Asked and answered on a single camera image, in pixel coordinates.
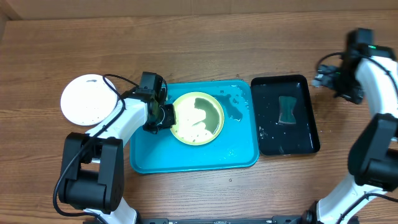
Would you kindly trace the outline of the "yellow plate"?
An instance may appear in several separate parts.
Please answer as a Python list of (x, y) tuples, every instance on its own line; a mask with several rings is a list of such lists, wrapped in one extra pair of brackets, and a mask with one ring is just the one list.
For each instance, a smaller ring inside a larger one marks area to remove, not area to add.
[(174, 102), (175, 124), (171, 132), (179, 141), (201, 146), (215, 140), (224, 126), (224, 111), (219, 101), (203, 92), (190, 92)]

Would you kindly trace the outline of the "dark green sponge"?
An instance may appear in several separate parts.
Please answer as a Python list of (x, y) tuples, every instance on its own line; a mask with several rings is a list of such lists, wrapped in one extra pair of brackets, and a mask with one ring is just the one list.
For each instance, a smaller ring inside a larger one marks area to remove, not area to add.
[(295, 124), (294, 108), (297, 99), (292, 96), (279, 96), (279, 121), (280, 124)]

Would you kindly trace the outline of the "white plate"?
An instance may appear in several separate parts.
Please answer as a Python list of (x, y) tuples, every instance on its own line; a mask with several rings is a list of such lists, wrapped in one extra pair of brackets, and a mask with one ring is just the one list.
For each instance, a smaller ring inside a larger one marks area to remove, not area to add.
[(60, 98), (61, 111), (70, 122), (92, 126), (108, 117), (118, 102), (116, 87), (107, 78), (86, 74), (72, 80)]

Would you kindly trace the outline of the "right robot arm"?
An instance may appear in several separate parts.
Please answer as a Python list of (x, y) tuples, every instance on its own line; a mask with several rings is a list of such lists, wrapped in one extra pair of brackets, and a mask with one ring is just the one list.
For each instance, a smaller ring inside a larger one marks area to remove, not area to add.
[(340, 68), (319, 70), (316, 81), (353, 100), (354, 88), (368, 99), (371, 120), (353, 144), (348, 174), (325, 198), (312, 204), (294, 223), (357, 223), (356, 214), (375, 198), (397, 188), (397, 60), (388, 48), (370, 45), (365, 52), (341, 54)]

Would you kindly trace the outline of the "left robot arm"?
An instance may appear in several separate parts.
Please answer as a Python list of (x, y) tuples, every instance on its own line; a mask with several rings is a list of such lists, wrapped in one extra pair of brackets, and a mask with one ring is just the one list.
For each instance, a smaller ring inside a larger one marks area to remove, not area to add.
[(100, 124), (70, 133), (63, 148), (53, 207), (65, 217), (91, 216), (100, 223), (135, 223), (137, 212), (123, 198), (124, 147), (140, 128), (157, 133), (175, 124), (171, 104), (134, 98), (118, 101)]

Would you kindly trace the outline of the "blue plastic tray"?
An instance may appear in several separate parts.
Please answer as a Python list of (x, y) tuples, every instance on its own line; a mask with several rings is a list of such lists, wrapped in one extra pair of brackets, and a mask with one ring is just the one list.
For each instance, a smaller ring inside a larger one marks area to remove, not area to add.
[(225, 115), (220, 134), (207, 144), (191, 146), (179, 141), (169, 129), (157, 134), (138, 129), (130, 141), (130, 165), (136, 172), (229, 169), (256, 163), (259, 146), (250, 86), (242, 80), (170, 83), (168, 102), (193, 91), (219, 101)]

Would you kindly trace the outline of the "black plastic tray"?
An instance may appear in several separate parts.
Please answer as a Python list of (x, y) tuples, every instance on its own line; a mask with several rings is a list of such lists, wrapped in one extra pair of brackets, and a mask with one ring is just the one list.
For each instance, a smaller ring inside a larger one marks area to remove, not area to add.
[[(254, 78), (251, 94), (261, 154), (313, 154), (320, 150), (308, 83), (303, 75)], [(297, 99), (295, 124), (278, 123), (279, 96)]]

